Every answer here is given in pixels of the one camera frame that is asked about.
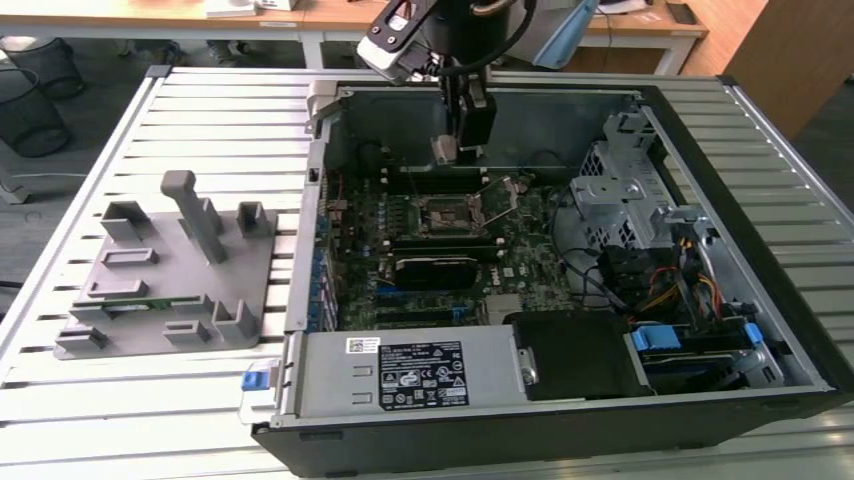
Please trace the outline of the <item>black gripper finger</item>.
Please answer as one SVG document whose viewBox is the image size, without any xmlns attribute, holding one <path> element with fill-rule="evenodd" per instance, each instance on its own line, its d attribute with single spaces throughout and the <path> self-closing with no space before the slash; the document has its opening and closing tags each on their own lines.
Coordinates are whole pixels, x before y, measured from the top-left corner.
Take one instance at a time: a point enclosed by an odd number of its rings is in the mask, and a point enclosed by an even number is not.
<svg viewBox="0 0 854 480">
<path fill-rule="evenodd" d="M 462 162 L 474 162 L 489 143 L 497 102 L 487 91 L 485 76 L 473 73 L 461 81 L 458 147 Z"/>
<path fill-rule="evenodd" d="M 459 101 L 461 101 L 461 80 L 458 76 L 441 76 L 439 86 L 442 90 L 442 101 L 446 110 L 446 134 L 453 138 L 459 138 Z"/>
</svg>

